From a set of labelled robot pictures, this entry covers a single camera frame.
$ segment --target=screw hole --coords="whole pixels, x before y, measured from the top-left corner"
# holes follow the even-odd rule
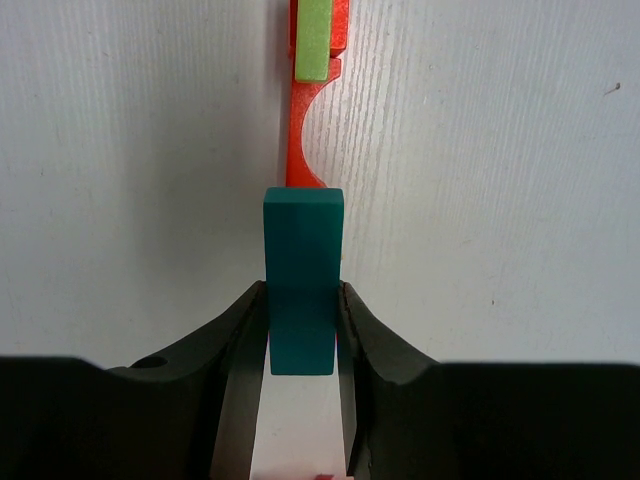
[[[169,361],[164,357],[145,357],[131,365],[131,368],[158,368],[166,365]]]

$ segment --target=teal block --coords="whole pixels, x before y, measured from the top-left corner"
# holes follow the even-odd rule
[[[269,350],[274,375],[331,375],[344,196],[270,188],[264,199]]]

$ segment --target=wood grain texture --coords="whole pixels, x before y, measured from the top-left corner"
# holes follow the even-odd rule
[[[1,353],[127,364],[264,276],[286,3],[0,1]],[[637,2],[351,7],[343,278],[438,359],[640,361]],[[260,478],[337,471],[333,380],[267,377]]]
[[[435,358],[640,360],[637,5],[352,12],[305,125],[343,277]]]

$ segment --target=red object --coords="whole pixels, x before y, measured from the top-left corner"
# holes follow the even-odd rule
[[[289,144],[287,149],[287,187],[324,188],[326,185],[311,171],[302,149],[302,127],[311,102],[318,93],[340,77],[342,60],[336,58],[347,48],[349,0],[333,0],[333,20],[329,59],[329,79],[325,83],[296,82],[292,75],[291,111],[289,113]],[[298,0],[289,3],[289,56],[295,57]]]
[[[347,49],[348,35],[349,0],[333,0],[333,21],[331,24],[330,45],[332,57],[337,57]]]
[[[316,187],[326,185],[309,168],[302,149],[302,126],[311,102],[318,93],[340,77],[342,60],[329,59],[329,80],[326,83],[300,83],[293,79],[291,86],[291,112],[289,113],[289,145],[287,151],[287,187]]]

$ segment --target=orange bracket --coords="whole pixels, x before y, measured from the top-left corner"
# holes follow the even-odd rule
[[[289,4],[289,56],[295,57],[298,0]],[[287,187],[324,188],[326,185],[311,171],[302,149],[302,127],[313,99],[342,74],[342,60],[336,58],[347,48],[349,0],[334,0],[331,26],[329,79],[325,83],[300,83],[292,75],[289,142],[287,151]]]

